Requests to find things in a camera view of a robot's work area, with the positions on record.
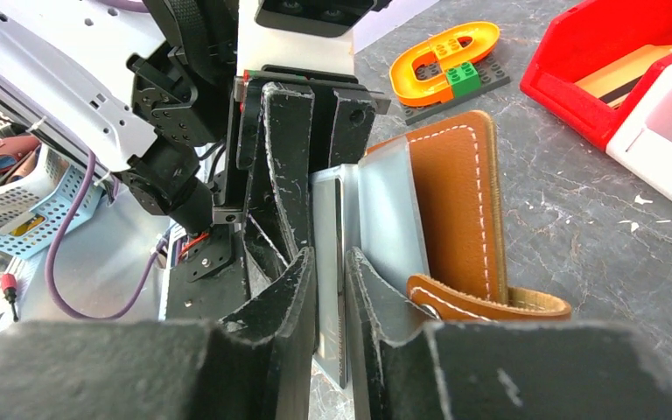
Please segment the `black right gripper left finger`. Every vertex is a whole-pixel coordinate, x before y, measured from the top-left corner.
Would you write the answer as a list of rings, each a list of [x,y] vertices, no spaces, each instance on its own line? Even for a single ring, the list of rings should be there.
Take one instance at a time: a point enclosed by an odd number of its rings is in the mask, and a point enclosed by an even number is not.
[[[218,321],[20,323],[0,335],[0,419],[305,419],[315,256]]]

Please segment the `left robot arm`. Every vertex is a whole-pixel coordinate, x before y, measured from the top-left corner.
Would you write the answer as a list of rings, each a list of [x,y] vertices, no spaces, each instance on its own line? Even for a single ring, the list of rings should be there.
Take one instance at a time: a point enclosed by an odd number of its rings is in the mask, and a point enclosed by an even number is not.
[[[313,249],[309,180],[365,150],[354,74],[385,1],[0,1],[0,109],[190,237],[190,300]]]

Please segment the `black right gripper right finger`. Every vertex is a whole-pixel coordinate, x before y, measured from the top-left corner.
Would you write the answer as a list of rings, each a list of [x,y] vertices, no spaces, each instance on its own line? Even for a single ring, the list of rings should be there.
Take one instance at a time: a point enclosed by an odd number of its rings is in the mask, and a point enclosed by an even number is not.
[[[359,419],[672,419],[672,380],[633,329],[433,320],[346,253]]]

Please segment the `brown leather card holder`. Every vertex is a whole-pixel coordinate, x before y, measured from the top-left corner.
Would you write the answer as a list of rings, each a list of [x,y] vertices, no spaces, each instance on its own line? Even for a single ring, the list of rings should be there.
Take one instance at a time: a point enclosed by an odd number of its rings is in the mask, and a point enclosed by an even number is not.
[[[560,297],[507,280],[494,122],[468,111],[369,148],[356,164],[317,171],[343,185],[347,255],[440,319],[567,320]]]

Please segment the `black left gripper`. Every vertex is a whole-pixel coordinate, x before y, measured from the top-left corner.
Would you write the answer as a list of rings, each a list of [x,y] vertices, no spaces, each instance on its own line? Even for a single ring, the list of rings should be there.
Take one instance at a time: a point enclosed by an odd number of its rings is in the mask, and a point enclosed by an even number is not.
[[[213,225],[175,253],[167,319],[220,319],[273,283],[312,238],[309,177],[356,164],[390,105],[353,76],[269,68],[236,81]]]

